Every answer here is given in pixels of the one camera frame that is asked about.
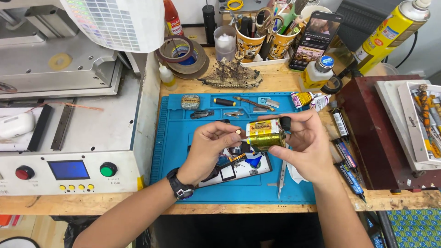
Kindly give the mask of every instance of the smartphone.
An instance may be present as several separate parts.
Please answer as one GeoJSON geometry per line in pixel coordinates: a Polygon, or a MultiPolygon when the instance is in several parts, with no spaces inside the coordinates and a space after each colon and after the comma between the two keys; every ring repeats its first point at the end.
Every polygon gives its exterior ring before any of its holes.
{"type": "Polygon", "coordinates": [[[309,62],[318,60],[328,48],[342,22],[342,15],[314,11],[294,49],[289,68],[303,71],[309,62]]]}

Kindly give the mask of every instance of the black trash bag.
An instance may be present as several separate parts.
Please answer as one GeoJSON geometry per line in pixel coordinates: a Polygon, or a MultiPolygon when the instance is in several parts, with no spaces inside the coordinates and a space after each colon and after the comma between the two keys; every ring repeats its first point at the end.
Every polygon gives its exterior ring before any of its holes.
{"type": "Polygon", "coordinates": [[[54,221],[67,222],[64,233],[64,248],[72,248],[78,235],[89,227],[100,215],[60,215],[51,216],[54,221]]]}

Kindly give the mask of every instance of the black wristwatch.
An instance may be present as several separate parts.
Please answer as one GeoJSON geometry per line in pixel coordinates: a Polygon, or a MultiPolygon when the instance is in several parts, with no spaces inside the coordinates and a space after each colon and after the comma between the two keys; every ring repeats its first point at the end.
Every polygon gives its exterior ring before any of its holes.
{"type": "Polygon", "coordinates": [[[176,174],[178,173],[178,169],[179,168],[172,169],[167,174],[167,179],[170,182],[170,186],[172,187],[173,192],[175,193],[175,197],[178,200],[185,200],[193,195],[194,186],[191,184],[185,185],[179,182],[178,178],[176,177],[176,174]]]}

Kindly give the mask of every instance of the wooden workbench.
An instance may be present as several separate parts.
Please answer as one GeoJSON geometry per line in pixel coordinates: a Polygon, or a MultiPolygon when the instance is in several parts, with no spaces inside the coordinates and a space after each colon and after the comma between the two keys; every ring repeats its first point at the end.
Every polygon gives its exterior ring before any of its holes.
{"type": "MultiPolygon", "coordinates": [[[[215,63],[214,48],[206,49],[210,58],[210,68],[215,63]]],[[[249,92],[283,92],[300,91],[297,83],[298,73],[288,70],[285,64],[255,67],[263,75],[263,82],[251,90],[220,90],[202,85],[197,80],[177,79],[178,89],[170,92],[161,86],[160,97],[170,93],[249,93],[249,92]]],[[[325,110],[320,113],[324,125],[333,125],[330,114],[325,110]]],[[[366,205],[342,179],[349,198],[357,211],[367,210],[366,205]]],[[[103,214],[132,193],[88,194],[88,195],[44,195],[44,196],[2,196],[0,197],[0,214],[25,215],[95,215],[103,214]]],[[[401,195],[392,195],[389,190],[365,190],[366,200],[371,210],[401,210],[441,207],[441,194],[438,190],[411,193],[402,191],[401,195]]],[[[315,205],[247,205],[247,204],[175,204],[165,214],[241,214],[241,213],[295,213],[316,212],[315,205]]]]}

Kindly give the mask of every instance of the yellow spray can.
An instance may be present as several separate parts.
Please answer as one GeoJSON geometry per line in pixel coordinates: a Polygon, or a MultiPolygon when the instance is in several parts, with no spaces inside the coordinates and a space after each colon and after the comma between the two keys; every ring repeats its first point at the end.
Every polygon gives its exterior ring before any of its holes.
{"type": "Polygon", "coordinates": [[[358,69],[366,74],[415,33],[430,17],[431,0],[400,3],[355,52],[358,69]]]}

